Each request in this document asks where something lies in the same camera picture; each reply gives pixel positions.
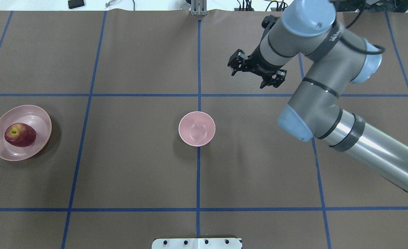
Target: blue joint cap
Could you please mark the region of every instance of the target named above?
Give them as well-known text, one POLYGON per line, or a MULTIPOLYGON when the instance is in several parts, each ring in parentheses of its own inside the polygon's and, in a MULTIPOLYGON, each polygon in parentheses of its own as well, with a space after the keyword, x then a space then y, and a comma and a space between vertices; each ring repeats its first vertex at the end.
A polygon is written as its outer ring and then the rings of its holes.
POLYGON ((283 112, 279 116, 278 125, 303 142, 308 142, 313 137, 313 133, 305 121, 289 104, 285 105, 283 112))
MULTIPOLYGON (((376 52, 379 51, 373 44, 369 43, 367 39, 365 39, 365 44, 367 46, 367 51, 376 52)), ((360 73, 351 81, 354 84, 360 84, 376 72, 379 68, 380 63, 382 62, 382 55, 367 55, 365 57, 365 62, 363 63, 363 67, 360 70, 360 73)))
POLYGON ((328 0, 294 0, 282 14, 285 29, 302 37, 326 32, 335 19, 336 10, 328 0))

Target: pink bowl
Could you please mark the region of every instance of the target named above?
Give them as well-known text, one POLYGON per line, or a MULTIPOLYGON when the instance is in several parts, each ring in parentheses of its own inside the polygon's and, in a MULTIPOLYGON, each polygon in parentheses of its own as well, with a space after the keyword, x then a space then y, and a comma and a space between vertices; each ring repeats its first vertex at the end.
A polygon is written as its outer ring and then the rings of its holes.
POLYGON ((191 146, 208 144, 215 135, 216 125, 213 119, 205 112, 190 112, 179 122, 181 139, 191 146))
POLYGON ((22 105, 11 109, 0 118, 0 157, 7 161, 20 161, 38 153, 49 141, 52 122, 42 108, 22 105), (27 147, 16 147, 4 139, 4 132, 13 123, 25 123, 37 133, 35 142, 27 147))

